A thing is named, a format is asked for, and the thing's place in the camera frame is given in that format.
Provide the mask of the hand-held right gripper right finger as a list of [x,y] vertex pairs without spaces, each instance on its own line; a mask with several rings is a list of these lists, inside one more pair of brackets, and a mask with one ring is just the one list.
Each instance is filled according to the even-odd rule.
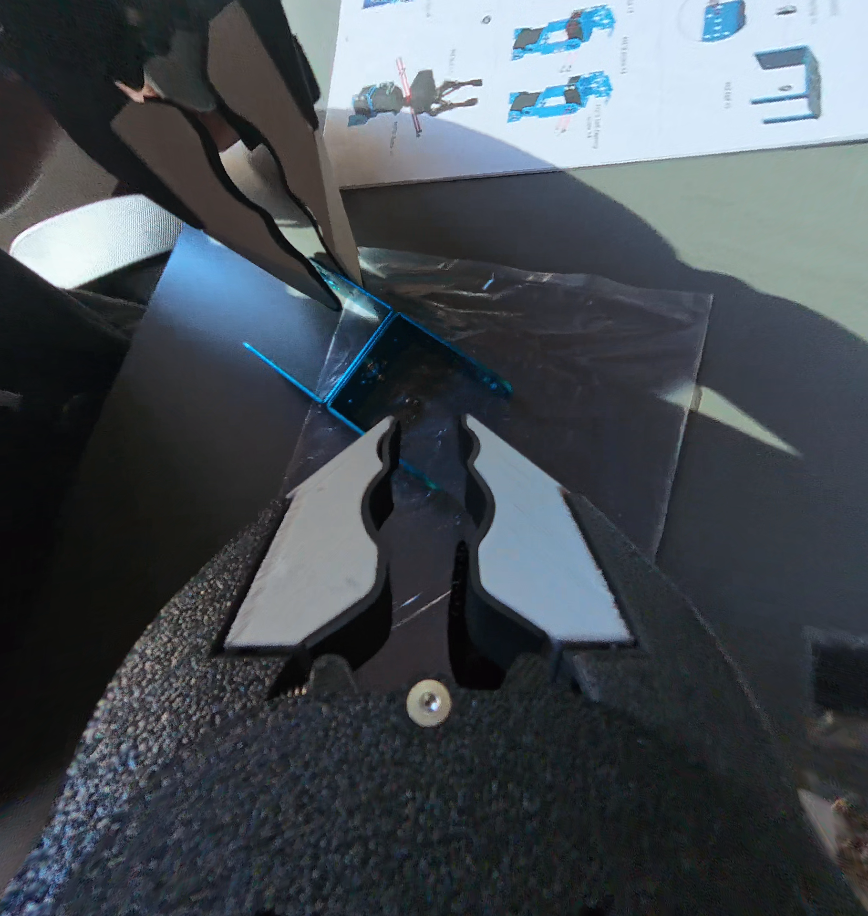
[[468,632],[483,652],[634,647],[566,488],[473,416],[461,418],[473,524]]

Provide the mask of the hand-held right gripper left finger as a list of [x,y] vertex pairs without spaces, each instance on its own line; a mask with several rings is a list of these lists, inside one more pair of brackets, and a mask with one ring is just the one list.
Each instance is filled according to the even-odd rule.
[[400,423],[385,417],[289,493],[225,651],[371,657],[382,648],[393,599],[381,533],[400,445]]

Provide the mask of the white instruction sheet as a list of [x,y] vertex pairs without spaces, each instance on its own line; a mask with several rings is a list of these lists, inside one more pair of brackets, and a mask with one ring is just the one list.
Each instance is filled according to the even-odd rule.
[[341,2],[343,188],[868,140],[868,1]]

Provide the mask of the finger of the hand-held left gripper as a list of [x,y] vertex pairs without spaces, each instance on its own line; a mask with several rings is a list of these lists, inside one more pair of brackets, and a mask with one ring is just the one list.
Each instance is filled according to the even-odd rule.
[[227,2],[209,24],[208,75],[273,206],[309,227],[328,262],[359,278],[357,246],[319,128],[318,86],[281,2]]
[[206,235],[337,311],[335,291],[285,238],[270,213],[236,186],[213,137],[195,115],[177,105],[126,105],[111,128],[193,214]]

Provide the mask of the blue metal bracket assembly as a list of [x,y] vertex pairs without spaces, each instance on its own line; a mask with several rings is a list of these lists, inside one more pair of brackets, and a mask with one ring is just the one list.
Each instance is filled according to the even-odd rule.
[[364,433],[384,416],[417,425],[507,401],[511,383],[420,322],[319,261],[341,304],[320,368],[296,371],[291,357],[243,341],[251,356],[346,427]]

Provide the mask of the small clear plastic bag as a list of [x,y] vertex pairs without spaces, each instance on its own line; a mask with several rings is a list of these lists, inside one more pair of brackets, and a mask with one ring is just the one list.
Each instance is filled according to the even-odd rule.
[[655,559],[713,296],[359,248],[369,291],[509,383],[481,418]]

